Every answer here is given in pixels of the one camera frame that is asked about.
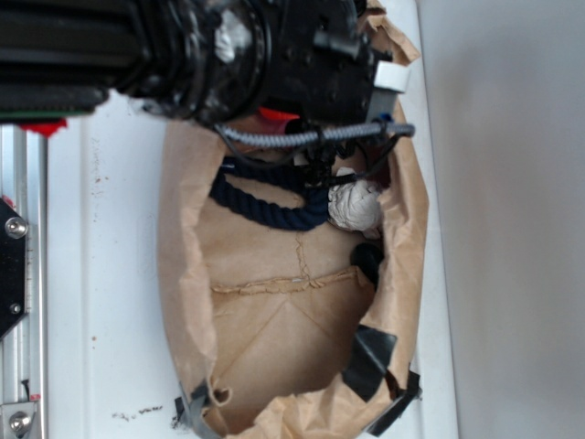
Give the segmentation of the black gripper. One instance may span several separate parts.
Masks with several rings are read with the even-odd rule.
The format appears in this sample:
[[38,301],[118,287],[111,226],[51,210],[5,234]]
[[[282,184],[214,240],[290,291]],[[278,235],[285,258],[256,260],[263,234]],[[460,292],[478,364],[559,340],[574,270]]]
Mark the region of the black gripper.
[[363,123],[392,113],[410,71],[374,30],[365,1],[260,1],[266,41],[260,107],[313,124]]

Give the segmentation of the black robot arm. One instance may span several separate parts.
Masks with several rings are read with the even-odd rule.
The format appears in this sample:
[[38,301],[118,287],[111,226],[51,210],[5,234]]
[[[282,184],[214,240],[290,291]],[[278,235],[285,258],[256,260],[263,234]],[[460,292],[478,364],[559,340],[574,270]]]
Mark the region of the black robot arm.
[[259,108],[360,123],[383,69],[416,56],[377,1],[4,1],[1,119],[87,115],[116,91],[205,126]]

